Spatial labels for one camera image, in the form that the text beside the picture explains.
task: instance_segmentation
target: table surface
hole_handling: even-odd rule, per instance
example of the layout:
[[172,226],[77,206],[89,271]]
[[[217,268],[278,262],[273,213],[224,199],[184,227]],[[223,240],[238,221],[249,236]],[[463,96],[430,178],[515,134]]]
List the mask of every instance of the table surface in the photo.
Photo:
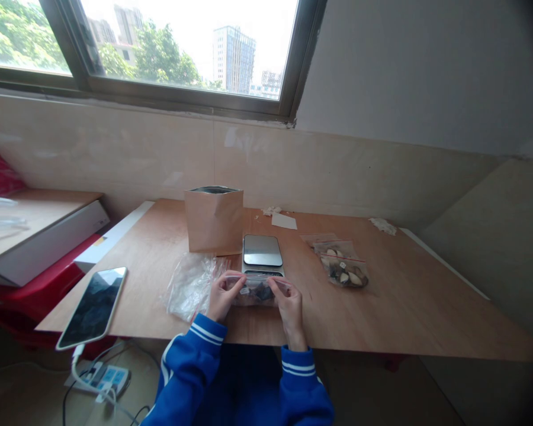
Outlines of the table surface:
[[[533,338],[475,293],[404,233],[387,235],[367,219],[289,213],[298,231],[271,225],[245,209],[245,234],[278,238],[286,277],[303,294],[304,329],[314,348],[533,361]],[[353,238],[367,260],[370,284],[339,288],[299,234],[334,232]],[[110,334],[172,338],[188,324],[162,302],[179,258],[188,251],[184,203],[158,200],[37,327],[63,331],[91,275],[126,266]],[[234,269],[240,255],[234,256]],[[282,345],[276,308],[232,307],[227,342]]]
[[52,189],[25,189],[11,195],[9,198],[16,200],[18,205],[0,206],[0,216],[20,217],[26,223],[23,228],[0,232],[0,256],[101,196],[101,192]]

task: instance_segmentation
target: white stripe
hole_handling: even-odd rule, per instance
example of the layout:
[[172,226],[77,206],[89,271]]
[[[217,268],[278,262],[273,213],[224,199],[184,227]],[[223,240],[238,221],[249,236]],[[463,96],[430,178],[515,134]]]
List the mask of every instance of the white stripe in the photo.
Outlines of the white stripe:
[[150,413],[152,412],[152,410],[154,410],[154,407],[156,406],[156,403],[154,403],[154,405],[152,405],[152,408],[150,409],[150,411],[148,412],[148,414],[146,414],[146,417],[148,417],[150,415]]
[[298,370],[298,371],[310,371],[315,368],[314,364],[312,364],[311,366],[307,366],[307,367],[300,367],[300,366],[295,366],[293,364],[288,364],[284,361],[282,361],[282,365],[288,368],[292,368],[293,370]]
[[197,331],[205,334],[207,337],[211,337],[212,339],[217,340],[217,341],[223,341],[223,339],[221,337],[217,337],[215,334],[210,333],[205,328],[200,327],[197,324],[192,324],[191,326],[192,326],[192,328],[195,328]]
[[166,364],[164,363],[164,360],[166,359],[166,356],[168,355],[168,351],[172,347],[172,344],[174,343],[174,340],[176,340],[177,336],[184,335],[184,333],[177,334],[174,336],[174,338],[168,343],[168,346],[166,346],[166,349],[164,350],[164,353],[162,354],[162,360],[160,361],[160,370],[162,371],[162,376],[164,377],[164,386],[168,384],[172,376],[174,375],[174,372],[170,370],[170,373],[168,375],[168,368]]
[[304,376],[304,377],[308,377],[308,376],[313,376],[316,374],[316,371],[312,371],[311,373],[297,373],[297,372],[294,372],[294,371],[291,371],[291,370],[287,370],[286,368],[282,367],[282,369],[284,371],[286,371],[287,373],[290,373],[290,374],[293,374],[294,376]]
[[207,340],[209,343],[213,343],[213,344],[216,344],[217,346],[221,346],[221,343],[217,343],[216,341],[213,341],[213,340],[209,340],[207,337],[205,337],[204,335],[198,333],[195,329],[193,328],[190,328],[190,331],[195,334],[195,335],[198,335],[199,337],[201,337],[203,340]]

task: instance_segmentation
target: charging cable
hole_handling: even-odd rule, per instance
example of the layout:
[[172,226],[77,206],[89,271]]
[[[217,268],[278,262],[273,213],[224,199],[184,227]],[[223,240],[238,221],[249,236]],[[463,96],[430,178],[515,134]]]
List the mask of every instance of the charging cable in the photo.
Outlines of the charging cable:
[[117,394],[114,392],[114,390],[111,388],[111,389],[108,389],[108,390],[100,390],[100,389],[97,389],[95,388],[94,386],[91,386],[89,383],[87,383],[86,381],[84,381],[80,376],[79,374],[77,373],[77,361],[79,360],[79,357],[81,356],[81,354],[83,353],[83,350],[85,349],[85,345],[84,344],[80,344],[78,345],[76,348],[75,348],[75,351],[73,351],[73,359],[71,361],[71,374],[73,376],[73,378],[81,385],[83,386],[85,389],[91,391],[91,392],[95,392],[99,395],[101,395],[106,401],[110,402],[114,409],[119,409],[120,411],[122,411],[123,413],[125,413],[128,418],[130,418],[132,420],[132,422],[136,425],[140,425],[140,423],[138,423],[138,420],[135,419],[135,417],[128,411],[126,410],[124,407],[122,407],[117,401]]

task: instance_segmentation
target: hand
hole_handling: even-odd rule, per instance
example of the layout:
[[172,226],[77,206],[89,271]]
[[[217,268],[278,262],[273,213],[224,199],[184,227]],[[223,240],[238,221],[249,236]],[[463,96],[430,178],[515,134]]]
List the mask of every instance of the hand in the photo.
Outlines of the hand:
[[284,294],[273,278],[269,278],[267,282],[278,302],[288,348],[294,352],[306,352],[308,345],[302,329],[302,293],[291,286],[287,294]]
[[211,293],[209,294],[209,309],[207,310],[206,317],[215,322],[223,322],[225,320],[225,317],[229,312],[229,308],[231,307],[231,302],[233,299],[235,299],[235,297],[237,297],[245,285],[245,281],[247,281],[246,277],[241,277],[241,279],[237,281],[231,290],[227,290],[227,280],[225,276],[234,273],[237,274],[240,272],[229,270],[221,275],[213,284],[211,284]]

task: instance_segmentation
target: window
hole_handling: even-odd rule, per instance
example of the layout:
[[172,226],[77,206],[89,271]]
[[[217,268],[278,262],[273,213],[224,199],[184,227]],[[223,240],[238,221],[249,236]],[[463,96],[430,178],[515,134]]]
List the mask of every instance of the window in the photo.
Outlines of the window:
[[0,0],[0,66],[71,75],[39,0]]
[[272,0],[263,20],[243,0],[0,0],[0,87],[292,121],[325,5]]

